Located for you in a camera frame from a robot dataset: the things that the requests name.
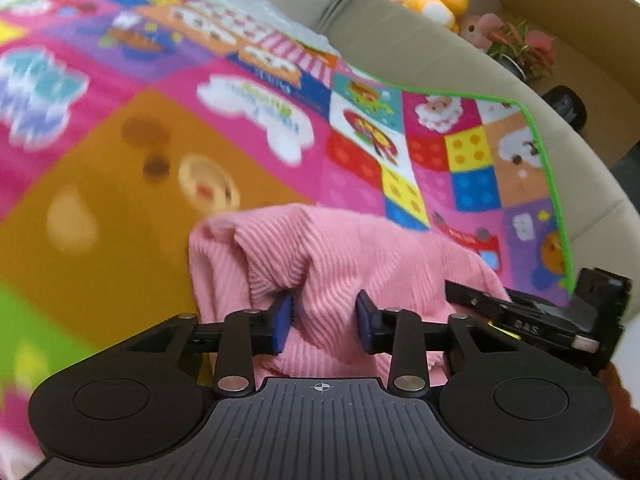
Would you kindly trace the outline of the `pink knitted sweater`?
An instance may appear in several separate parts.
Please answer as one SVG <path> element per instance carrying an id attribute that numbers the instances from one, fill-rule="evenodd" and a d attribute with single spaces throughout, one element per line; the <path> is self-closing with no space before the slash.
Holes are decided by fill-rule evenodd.
<path id="1" fill-rule="evenodd" d="M 479 255 L 446 237 L 370 214 L 299 204 L 202 221 L 189 236 L 189 266 L 205 323 L 237 310 L 266 310 L 281 290 L 294 292 L 294 323 L 284 349 L 254 358 L 256 382 L 387 379 L 390 356 L 369 356 L 360 346 L 358 292 L 381 309 L 406 309 L 439 323 L 454 312 L 445 297 L 448 281 L 508 296 Z"/>

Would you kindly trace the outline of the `black round device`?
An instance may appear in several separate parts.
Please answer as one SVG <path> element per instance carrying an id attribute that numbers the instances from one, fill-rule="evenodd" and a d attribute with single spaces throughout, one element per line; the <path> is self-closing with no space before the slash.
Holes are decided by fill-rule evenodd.
<path id="1" fill-rule="evenodd" d="M 582 99 L 567 86 L 556 86 L 541 96 L 578 134 L 585 127 L 588 114 Z"/>

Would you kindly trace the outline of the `colourful cartoon play mat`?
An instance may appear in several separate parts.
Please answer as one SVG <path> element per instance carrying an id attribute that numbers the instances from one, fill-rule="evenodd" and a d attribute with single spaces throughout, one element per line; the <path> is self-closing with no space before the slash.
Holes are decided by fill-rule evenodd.
<path id="1" fill-rule="evenodd" d="M 203 218 L 300 203 L 432 230 L 390 94 L 212 0 L 22 0 L 1 11 L 1 474 L 40 460 L 50 374 L 195 306 Z"/>

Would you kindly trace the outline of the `potted pink flowers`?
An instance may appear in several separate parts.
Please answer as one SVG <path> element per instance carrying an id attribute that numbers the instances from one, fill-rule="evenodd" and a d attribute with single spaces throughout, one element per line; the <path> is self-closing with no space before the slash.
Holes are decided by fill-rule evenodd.
<path id="1" fill-rule="evenodd" d="M 495 61 L 511 60 L 524 75 L 526 82 L 536 82 L 553 75 L 555 60 L 554 37 L 529 26 L 504 22 L 487 34 L 491 41 L 488 55 Z"/>

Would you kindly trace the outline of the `beige padded headboard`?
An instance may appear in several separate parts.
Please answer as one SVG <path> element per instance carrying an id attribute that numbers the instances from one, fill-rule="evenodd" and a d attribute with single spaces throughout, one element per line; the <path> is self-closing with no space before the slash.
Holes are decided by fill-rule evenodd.
<path id="1" fill-rule="evenodd" d="M 639 216 L 598 155 L 526 84 L 445 27 L 356 0 L 326 28 L 341 106 L 390 94 L 432 229 L 506 286 L 565 304 L 597 266 L 639 275 Z"/>

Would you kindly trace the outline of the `pink plush toy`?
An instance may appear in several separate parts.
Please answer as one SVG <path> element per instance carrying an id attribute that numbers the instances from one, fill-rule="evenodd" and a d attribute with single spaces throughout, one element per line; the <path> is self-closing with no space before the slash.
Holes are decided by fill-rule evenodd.
<path id="1" fill-rule="evenodd" d="M 492 45 L 490 32 L 499 30 L 504 21 L 497 14 L 468 14 L 458 19 L 459 36 L 477 49 L 487 52 Z"/>

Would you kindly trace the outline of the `yellow plush duck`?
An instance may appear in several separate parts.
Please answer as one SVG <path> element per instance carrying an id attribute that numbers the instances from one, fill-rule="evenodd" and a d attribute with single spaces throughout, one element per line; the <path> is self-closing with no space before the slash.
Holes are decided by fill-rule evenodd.
<path id="1" fill-rule="evenodd" d="M 469 9 L 470 0 L 401 0 L 401 4 L 457 34 L 458 18 Z"/>

